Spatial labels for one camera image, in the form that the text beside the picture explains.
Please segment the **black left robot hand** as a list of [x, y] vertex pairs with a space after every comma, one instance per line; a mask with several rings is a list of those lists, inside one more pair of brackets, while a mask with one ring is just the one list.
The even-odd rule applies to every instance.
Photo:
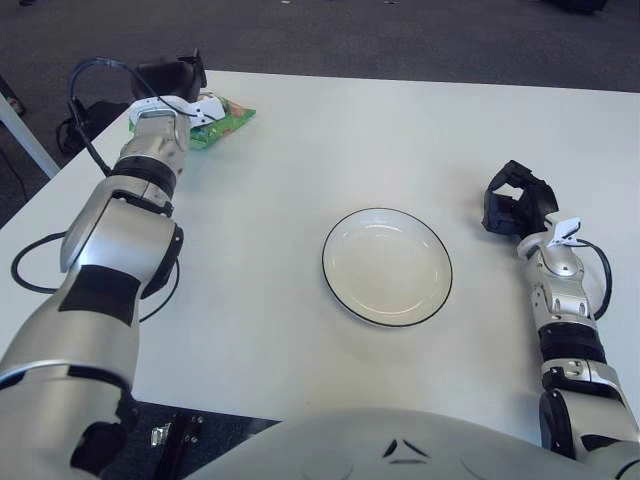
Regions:
[[134, 77], [131, 81], [132, 94], [136, 100], [152, 96], [145, 83], [161, 96], [177, 96], [189, 103], [195, 102], [200, 90], [207, 86], [206, 73], [198, 49], [191, 55], [180, 56], [174, 60], [159, 58], [140, 63], [134, 71], [141, 77]]

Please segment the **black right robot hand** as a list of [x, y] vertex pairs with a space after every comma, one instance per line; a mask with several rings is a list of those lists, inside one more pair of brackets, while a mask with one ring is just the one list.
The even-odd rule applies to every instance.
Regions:
[[[521, 189], [520, 197], [498, 194], [504, 185]], [[482, 225], [486, 231], [520, 239], [544, 232], [546, 216], [559, 211], [552, 188], [514, 160], [507, 162], [489, 183], [483, 207]]]

